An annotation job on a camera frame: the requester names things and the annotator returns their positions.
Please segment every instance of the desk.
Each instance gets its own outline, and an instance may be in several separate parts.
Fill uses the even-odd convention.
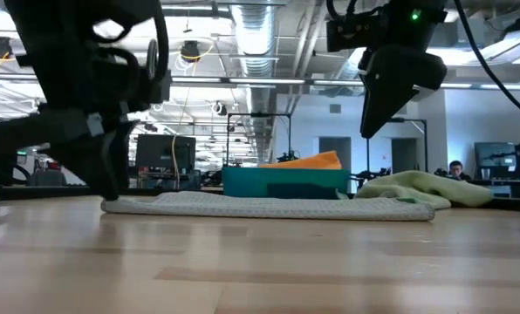
[[[520,213],[432,222],[107,215],[2,201],[0,313],[520,314]]]

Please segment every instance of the towel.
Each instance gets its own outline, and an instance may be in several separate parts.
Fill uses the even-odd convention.
[[[373,197],[414,199],[434,209],[456,206],[479,207],[493,199],[483,187],[421,171],[406,171],[369,181],[355,195],[356,199]]]
[[[358,221],[429,221],[434,209],[426,203],[394,198],[368,200],[282,200],[240,198],[203,192],[163,193],[152,201],[103,201],[115,214],[195,215],[214,217],[295,218]]]
[[[342,169],[341,162],[339,162],[338,154],[335,151],[320,153],[312,157],[307,157],[298,160],[260,165],[259,167],[325,170]]]

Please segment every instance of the person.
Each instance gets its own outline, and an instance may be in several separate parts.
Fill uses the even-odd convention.
[[[463,164],[458,160],[450,162],[449,174],[457,180],[471,180],[471,177],[463,172]]]

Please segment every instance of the orange cloth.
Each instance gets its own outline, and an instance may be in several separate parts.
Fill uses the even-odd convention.
[[[288,168],[288,169],[325,169],[341,170],[338,154],[335,151],[320,153],[312,157],[275,164],[260,165],[269,168]]]

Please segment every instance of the computer monitor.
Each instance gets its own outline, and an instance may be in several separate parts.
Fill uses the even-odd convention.
[[[481,178],[481,169],[489,169],[489,177],[510,179],[516,170],[516,145],[509,142],[475,143],[476,178]]]
[[[136,148],[137,167],[174,168],[171,147],[174,136],[141,134]],[[177,136],[174,142],[174,157],[179,169],[193,170],[195,167],[196,139]]]

